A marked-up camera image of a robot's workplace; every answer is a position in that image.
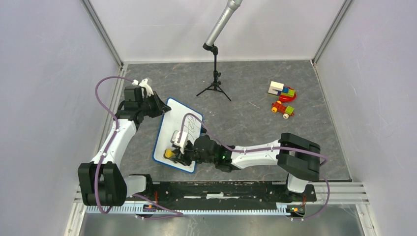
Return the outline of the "yellow bone-shaped eraser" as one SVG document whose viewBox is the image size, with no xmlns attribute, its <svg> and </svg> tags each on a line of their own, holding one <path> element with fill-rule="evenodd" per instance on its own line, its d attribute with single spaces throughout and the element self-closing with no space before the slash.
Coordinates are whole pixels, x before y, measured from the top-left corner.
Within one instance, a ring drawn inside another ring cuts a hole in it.
<svg viewBox="0 0 417 236">
<path fill-rule="evenodd" d="M 166 159 L 170 159 L 172 157 L 175 157 L 175 153 L 170 149 L 166 149 L 165 152 L 164 152 L 164 157 Z"/>
</svg>

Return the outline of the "blue framed whiteboard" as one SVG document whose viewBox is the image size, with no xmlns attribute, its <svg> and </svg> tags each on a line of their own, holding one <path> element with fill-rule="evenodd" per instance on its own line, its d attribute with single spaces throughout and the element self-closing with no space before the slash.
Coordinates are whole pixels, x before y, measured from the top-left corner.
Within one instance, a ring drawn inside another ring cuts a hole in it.
<svg viewBox="0 0 417 236">
<path fill-rule="evenodd" d="M 164 157 L 164 154 L 166 149 L 173 150 L 171 142 L 172 136 L 174 133 L 180 131 L 181 128 L 188 133 L 189 141 L 194 142 L 200 136 L 202 128 L 201 123 L 198 122 L 197 119 L 203 121 L 204 116 L 200 112 L 172 97 L 167 99 L 166 104 L 171 110 L 162 116 L 152 158 L 155 162 L 160 164 L 187 173 L 193 173 L 196 168 L 196 163 L 194 161 L 190 165 L 184 166 L 180 163 L 168 160 Z"/>
</svg>

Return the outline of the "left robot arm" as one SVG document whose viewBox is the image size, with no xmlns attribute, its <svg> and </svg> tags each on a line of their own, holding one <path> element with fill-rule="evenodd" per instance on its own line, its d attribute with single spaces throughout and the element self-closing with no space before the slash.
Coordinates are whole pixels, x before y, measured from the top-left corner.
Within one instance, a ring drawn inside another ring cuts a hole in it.
<svg viewBox="0 0 417 236">
<path fill-rule="evenodd" d="M 78 168 L 85 205 L 115 207 L 124 204 L 128 186 L 119 165 L 127 145 L 145 117 L 158 117 L 170 110 L 150 86 L 127 86 L 124 89 L 124 100 L 112 115 L 110 134 L 96 156 Z"/>
</svg>

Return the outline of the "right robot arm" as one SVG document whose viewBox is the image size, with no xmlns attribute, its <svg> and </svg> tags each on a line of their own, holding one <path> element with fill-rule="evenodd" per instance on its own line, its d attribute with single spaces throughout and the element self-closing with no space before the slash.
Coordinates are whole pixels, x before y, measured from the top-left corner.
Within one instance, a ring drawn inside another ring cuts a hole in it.
<svg viewBox="0 0 417 236">
<path fill-rule="evenodd" d="M 292 133 L 283 133 L 279 140 L 249 147 L 219 144 L 208 135 L 192 142 L 177 131 L 172 141 L 172 148 L 165 150 L 164 158 L 183 166 L 209 163 L 228 173 L 253 166 L 279 166 L 288 173 L 284 195 L 291 201 L 304 194 L 309 182 L 320 178 L 321 147 Z"/>
</svg>

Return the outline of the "black tripod mic stand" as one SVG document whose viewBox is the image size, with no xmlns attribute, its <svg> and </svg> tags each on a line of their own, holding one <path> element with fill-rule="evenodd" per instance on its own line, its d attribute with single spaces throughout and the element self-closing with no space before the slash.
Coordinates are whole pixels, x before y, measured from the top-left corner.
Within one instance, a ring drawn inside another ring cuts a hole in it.
<svg viewBox="0 0 417 236">
<path fill-rule="evenodd" d="M 208 86 L 207 88 L 205 88 L 204 90 L 202 90 L 201 92 L 199 92 L 198 94 L 196 94 L 196 97 L 198 97 L 199 95 L 201 95 L 203 92 L 205 91 L 216 91 L 216 92 L 220 92 L 222 94 L 224 94 L 226 96 L 226 98 L 231 101 L 230 97 L 226 94 L 226 92 L 220 87 L 221 86 L 221 81 L 219 80 L 220 76 L 221 76 L 221 72 L 219 72 L 217 70 L 217 55 L 218 55 L 218 48 L 215 45 L 209 46 L 207 43 L 203 44 L 203 48 L 206 51 L 210 51 L 212 52 L 213 56 L 214 56 L 214 69 L 213 69 L 213 82 L 210 84 L 210 86 Z"/>
</svg>

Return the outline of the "red toy block car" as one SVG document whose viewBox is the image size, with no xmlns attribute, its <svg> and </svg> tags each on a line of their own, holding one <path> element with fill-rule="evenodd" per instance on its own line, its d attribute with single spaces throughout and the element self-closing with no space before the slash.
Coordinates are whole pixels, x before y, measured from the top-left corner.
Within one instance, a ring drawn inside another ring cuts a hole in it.
<svg viewBox="0 0 417 236">
<path fill-rule="evenodd" d="M 280 113 L 284 119 L 288 119 L 295 115 L 294 108 L 291 106 L 284 106 L 281 101 L 276 101 L 271 104 L 271 111 L 273 113 Z"/>
</svg>

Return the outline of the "silver microphone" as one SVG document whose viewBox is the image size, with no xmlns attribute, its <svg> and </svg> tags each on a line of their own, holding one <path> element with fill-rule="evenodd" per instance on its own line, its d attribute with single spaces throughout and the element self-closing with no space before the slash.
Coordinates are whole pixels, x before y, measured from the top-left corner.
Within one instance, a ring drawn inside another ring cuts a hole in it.
<svg viewBox="0 0 417 236">
<path fill-rule="evenodd" d="M 209 47 L 214 46 L 216 39 L 219 37 L 233 13 L 241 6 L 241 3 L 242 0 L 228 0 L 223 12 L 203 44 L 203 48 L 209 50 Z"/>
</svg>

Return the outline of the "colourful toy block stack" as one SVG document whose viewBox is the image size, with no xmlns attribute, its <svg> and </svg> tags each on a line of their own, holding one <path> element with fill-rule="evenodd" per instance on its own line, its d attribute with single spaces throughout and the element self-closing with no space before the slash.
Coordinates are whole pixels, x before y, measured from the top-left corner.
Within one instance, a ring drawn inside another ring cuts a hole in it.
<svg viewBox="0 0 417 236">
<path fill-rule="evenodd" d="M 278 100 L 283 103 L 289 103 L 296 99 L 297 93 L 291 87 L 285 86 L 283 83 L 271 81 L 268 94 L 277 96 Z"/>
</svg>

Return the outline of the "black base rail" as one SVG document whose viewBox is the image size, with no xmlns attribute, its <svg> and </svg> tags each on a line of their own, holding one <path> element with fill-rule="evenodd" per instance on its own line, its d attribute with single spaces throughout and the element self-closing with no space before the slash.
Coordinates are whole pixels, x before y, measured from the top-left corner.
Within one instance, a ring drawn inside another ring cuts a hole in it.
<svg viewBox="0 0 417 236">
<path fill-rule="evenodd" d="M 317 199 L 312 184 L 294 193 L 282 181 L 162 181 L 141 194 L 172 210 L 267 210 Z"/>
</svg>

